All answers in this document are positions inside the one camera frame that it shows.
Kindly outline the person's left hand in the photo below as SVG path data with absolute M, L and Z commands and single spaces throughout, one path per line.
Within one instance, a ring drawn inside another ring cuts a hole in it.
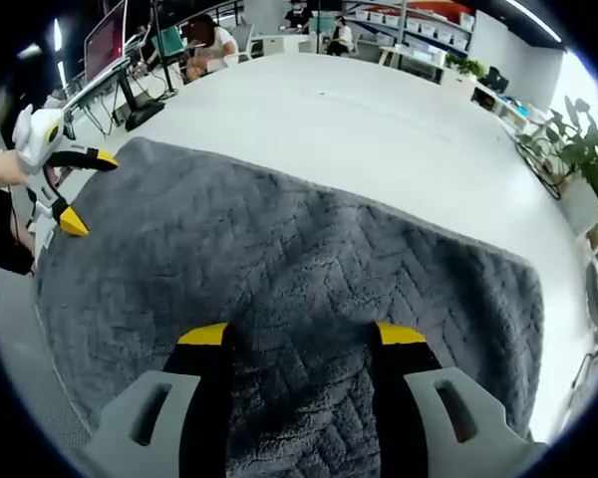
M 26 185 L 27 177 L 33 171 L 26 165 L 15 149 L 0 151 L 0 189 L 12 185 Z

